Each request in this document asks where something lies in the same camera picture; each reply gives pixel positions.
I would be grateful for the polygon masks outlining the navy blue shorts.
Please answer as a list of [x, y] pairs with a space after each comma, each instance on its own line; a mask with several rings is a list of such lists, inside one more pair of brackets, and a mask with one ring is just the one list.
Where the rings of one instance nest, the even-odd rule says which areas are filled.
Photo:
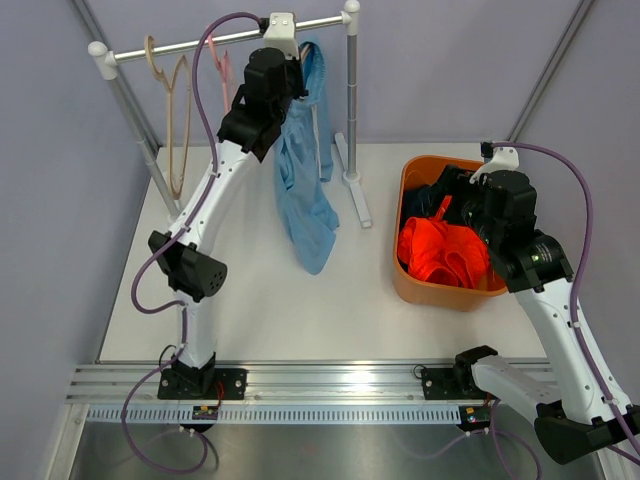
[[403, 228], [410, 218], [441, 221], [444, 219], [447, 206], [448, 200], [438, 186], [425, 184], [405, 190], [401, 201], [400, 228]]

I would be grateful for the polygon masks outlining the pink plastic hanger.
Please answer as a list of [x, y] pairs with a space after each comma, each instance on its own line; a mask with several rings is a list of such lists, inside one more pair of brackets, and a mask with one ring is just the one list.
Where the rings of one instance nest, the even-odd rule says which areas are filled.
[[236, 83], [234, 79], [234, 69], [232, 66], [231, 56], [229, 55], [229, 52], [227, 50], [225, 50], [221, 54], [218, 53], [217, 44], [214, 41], [212, 35], [210, 35], [207, 39], [207, 46], [219, 75], [222, 88], [224, 112], [228, 113], [231, 110], [232, 101], [236, 93]]

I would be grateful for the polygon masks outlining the orange shorts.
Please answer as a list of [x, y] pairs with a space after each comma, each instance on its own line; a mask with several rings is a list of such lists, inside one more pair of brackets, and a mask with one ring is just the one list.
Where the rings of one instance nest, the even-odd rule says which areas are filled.
[[398, 260], [415, 280], [477, 289], [490, 267], [486, 245], [468, 227], [444, 220], [452, 196], [434, 215], [411, 216], [398, 234]]

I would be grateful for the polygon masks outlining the light blue shorts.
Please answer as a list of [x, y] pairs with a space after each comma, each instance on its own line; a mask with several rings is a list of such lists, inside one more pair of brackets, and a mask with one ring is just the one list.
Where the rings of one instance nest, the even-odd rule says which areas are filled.
[[334, 170], [326, 61], [318, 43], [306, 41], [302, 49], [308, 95], [291, 103], [274, 145], [274, 192], [297, 260], [308, 273], [317, 275], [333, 249], [339, 217], [323, 190]]

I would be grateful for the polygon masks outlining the beige wooden hanger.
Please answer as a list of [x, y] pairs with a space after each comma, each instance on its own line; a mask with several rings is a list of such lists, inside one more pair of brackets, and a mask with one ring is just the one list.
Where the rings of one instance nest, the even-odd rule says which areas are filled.
[[192, 82], [191, 68], [182, 54], [170, 73], [160, 67], [154, 54], [155, 39], [144, 38], [144, 53], [153, 78], [166, 95], [166, 145], [168, 151], [168, 186], [173, 200], [180, 200], [184, 188], [190, 144]]

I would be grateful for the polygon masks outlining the tan wooden hanger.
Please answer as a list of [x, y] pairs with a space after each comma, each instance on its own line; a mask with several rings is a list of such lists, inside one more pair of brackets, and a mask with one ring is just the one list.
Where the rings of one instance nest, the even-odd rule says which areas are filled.
[[310, 51], [310, 44], [304, 43], [300, 49], [300, 62], [304, 63]]

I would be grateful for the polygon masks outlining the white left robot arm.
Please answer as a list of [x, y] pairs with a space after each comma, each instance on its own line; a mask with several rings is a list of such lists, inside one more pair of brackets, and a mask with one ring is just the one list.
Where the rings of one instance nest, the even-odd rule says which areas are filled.
[[216, 155], [181, 217], [149, 246], [182, 308], [179, 362], [187, 366], [180, 386], [191, 397], [208, 396], [215, 375], [204, 366], [214, 357], [213, 297], [227, 276], [212, 256], [221, 224], [248, 172], [262, 163], [281, 135], [289, 106], [306, 96], [300, 57], [273, 47], [254, 51], [230, 110], [217, 132]]

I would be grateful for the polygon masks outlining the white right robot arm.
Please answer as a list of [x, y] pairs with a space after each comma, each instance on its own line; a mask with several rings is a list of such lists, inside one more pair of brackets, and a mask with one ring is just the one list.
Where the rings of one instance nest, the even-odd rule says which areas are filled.
[[469, 228], [487, 247], [491, 267], [527, 314], [556, 379], [546, 387], [480, 346], [455, 357], [457, 392], [487, 393], [510, 406], [558, 464], [638, 435], [639, 408], [612, 378], [571, 297], [577, 277], [558, 241], [536, 227], [537, 193], [528, 177], [448, 165], [430, 193], [433, 211], [449, 198], [444, 220]]

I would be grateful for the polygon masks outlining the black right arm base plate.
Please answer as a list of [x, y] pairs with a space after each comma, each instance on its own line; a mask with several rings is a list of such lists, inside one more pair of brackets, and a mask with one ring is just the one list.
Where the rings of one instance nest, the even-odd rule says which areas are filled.
[[470, 374], [457, 367], [422, 368], [420, 371], [426, 400], [485, 400]]

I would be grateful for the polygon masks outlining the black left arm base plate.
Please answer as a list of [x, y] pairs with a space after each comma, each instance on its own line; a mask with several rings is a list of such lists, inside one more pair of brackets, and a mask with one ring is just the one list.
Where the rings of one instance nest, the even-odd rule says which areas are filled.
[[248, 371], [242, 368], [166, 369], [157, 398], [161, 400], [243, 400]]

